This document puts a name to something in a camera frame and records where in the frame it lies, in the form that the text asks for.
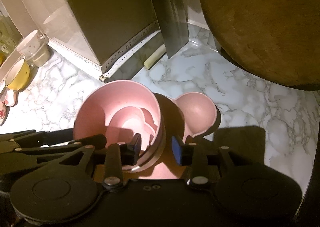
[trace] silver rivet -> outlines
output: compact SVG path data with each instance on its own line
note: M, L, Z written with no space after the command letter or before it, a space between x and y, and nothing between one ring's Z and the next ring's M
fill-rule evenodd
M204 176L196 176L192 179L194 184L206 184L209 180Z
M115 176L109 176L105 180L103 180L107 185L116 185L121 182L121 180Z
M150 191L150 190L151 190L151 186L144 186L143 189L144 189L145 191Z

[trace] marble countertop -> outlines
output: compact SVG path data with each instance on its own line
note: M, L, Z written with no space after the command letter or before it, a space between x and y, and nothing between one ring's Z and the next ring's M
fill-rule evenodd
M165 55L133 80L171 98L190 91L206 94L220 110L220 128L264 128L265 164L295 179L305 192L316 152L320 94L249 74L207 45L206 30L196 31L195 37L170 60ZM101 85L55 52L19 93L18 104L10 109L0 134L71 128L84 99Z

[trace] yellow cup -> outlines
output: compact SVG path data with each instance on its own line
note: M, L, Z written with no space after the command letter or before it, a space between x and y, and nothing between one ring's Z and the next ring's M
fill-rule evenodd
M5 85L9 89L20 90L28 82L29 75L30 67L25 59L21 59L10 69L7 78L5 79Z

